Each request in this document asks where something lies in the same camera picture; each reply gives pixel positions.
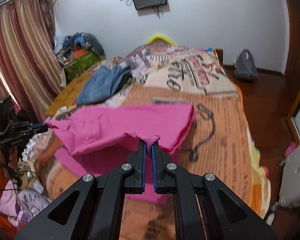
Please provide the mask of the green laundry basket with clothes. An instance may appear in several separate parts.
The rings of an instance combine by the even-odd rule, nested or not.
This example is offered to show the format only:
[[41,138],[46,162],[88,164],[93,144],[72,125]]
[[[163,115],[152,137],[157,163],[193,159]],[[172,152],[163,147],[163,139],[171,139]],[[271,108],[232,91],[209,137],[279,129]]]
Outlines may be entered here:
[[82,32],[69,36],[57,35],[54,42],[54,53],[65,72],[67,82],[72,81],[106,58],[104,48],[98,39],[90,33]]

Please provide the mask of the grey backpack on floor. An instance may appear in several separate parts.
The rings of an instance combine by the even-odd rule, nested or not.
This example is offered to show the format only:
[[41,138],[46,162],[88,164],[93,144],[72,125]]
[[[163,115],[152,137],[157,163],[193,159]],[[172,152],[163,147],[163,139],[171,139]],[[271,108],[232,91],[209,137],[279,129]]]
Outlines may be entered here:
[[248,49],[244,49],[235,62],[234,76],[237,79],[254,80],[258,79],[258,71],[254,58]]

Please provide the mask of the yellow curved headboard cushion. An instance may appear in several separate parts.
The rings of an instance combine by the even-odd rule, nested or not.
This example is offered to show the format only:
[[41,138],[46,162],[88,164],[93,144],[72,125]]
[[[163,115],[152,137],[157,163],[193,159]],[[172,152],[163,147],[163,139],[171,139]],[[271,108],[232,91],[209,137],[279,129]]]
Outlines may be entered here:
[[176,44],[166,35],[161,33],[154,33],[147,41],[146,44],[152,43],[164,43],[170,46],[175,46]]

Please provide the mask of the white appliance with stickers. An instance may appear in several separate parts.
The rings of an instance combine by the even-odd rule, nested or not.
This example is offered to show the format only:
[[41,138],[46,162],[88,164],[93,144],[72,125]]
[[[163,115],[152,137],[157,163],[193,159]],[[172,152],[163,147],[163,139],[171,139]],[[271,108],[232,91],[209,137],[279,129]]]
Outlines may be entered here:
[[300,206],[300,145],[285,161],[278,206]]

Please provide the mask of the pink pants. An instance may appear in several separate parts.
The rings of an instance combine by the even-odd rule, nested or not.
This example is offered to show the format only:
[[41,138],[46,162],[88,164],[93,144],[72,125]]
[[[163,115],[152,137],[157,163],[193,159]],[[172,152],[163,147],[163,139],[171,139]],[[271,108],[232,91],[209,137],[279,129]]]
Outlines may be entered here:
[[75,175],[107,174],[122,165],[142,139],[155,142],[179,163],[184,141],[196,121],[193,104],[136,105],[120,108],[87,106],[65,120],[45,124],[62,142],[58,161]]

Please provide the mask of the printed newspaper-pattern bedspread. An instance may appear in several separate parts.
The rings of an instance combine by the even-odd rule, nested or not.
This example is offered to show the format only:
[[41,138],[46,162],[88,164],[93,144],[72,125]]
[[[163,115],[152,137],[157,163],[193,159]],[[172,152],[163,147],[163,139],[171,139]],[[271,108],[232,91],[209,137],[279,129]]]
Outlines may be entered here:
[[[213,173],[262,218],[260,205],[252,202],[256,192],[252,185],[253,146],[235,87],[226,88],[228,78],[219,68],[210,66],[218,60],[216,54],[181,47],[172,51],[173,57],[167,64],[155,64],[143,84],[129,87],[121,105],[95,106],[193,104],[196,121],[184,141],[179,163],[175,164],[199,176]],[[65,120],[83,107],[87,106],[58,113],[52,120]],[[45,189],[53,202],[81,177],[55,157],[62,142],[52,129],[39,141],[44,146],[35,148],[34,167],[46,181]],[[173,196],[154,191],[151,147],[146,151],[145,191],[125,195],[119,239],[176,239]]]

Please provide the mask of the brown wooden door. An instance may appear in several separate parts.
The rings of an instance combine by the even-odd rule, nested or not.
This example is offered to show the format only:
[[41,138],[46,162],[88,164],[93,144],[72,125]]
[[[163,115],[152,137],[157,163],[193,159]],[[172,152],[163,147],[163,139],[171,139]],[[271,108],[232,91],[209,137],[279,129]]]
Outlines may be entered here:
[[284,80],[291,108],[290,119],[300,109],[300,0],[286,0],[289,17],[289,47]]

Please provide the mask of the striped pink gold curtain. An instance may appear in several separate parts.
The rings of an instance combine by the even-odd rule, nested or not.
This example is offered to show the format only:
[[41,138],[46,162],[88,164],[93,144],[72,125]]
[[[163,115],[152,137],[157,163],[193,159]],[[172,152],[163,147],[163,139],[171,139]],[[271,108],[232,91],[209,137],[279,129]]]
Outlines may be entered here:
[[0,6],[0,98],[10,95],[32,122],[66,86],[55,56],[52,0],[12,0]]

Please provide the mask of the folded blue jeans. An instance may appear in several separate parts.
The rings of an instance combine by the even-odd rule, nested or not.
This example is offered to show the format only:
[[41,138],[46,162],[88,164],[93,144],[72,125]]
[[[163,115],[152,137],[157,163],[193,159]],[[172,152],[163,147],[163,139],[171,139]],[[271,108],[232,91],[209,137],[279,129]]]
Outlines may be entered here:
[[115,66],[112,69],[101,66],[83,87],[77,97],[77,105],[105,102],[118,93],[130,77],[132,77],[130,66]]

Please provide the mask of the orange cardboard sheet with pawprints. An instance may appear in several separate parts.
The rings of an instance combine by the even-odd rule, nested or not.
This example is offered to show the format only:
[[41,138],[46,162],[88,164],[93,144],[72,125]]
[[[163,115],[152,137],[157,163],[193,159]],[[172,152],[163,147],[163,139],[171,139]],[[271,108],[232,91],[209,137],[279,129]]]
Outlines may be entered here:
[[68,108],[75,105],[78,95],[92,75],[93,73],[83,73],[81,76],[74,78],[53,100],[44,115],[54,116],[61,107],[66,106]]

